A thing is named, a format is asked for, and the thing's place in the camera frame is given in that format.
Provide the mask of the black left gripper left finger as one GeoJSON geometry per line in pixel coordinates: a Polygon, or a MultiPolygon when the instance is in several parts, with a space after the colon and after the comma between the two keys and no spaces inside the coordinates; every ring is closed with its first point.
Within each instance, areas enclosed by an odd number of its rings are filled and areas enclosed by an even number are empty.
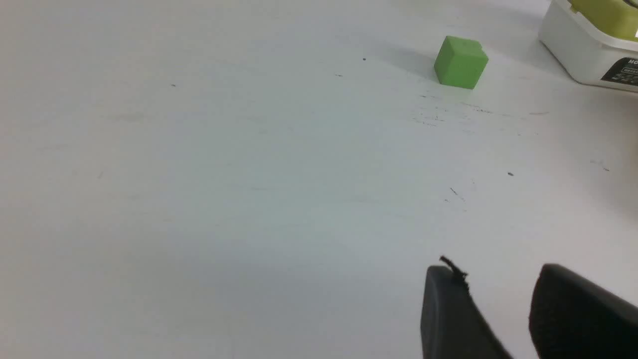
{"type": "Polygon", "coordinates": [[[424,359],[510,359],[474,302],[467,272],[446,256],[428,267],[421,312],[424,359]]]}

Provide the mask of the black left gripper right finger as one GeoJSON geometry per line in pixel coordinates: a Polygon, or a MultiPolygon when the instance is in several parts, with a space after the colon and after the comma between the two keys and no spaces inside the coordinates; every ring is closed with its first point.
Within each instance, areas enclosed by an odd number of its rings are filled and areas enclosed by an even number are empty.
{"type": "Polygon", "coordinates": [[[541,359],[635,359],[638,309],[560,264],[542,266],[529,309],[541,359]]]}

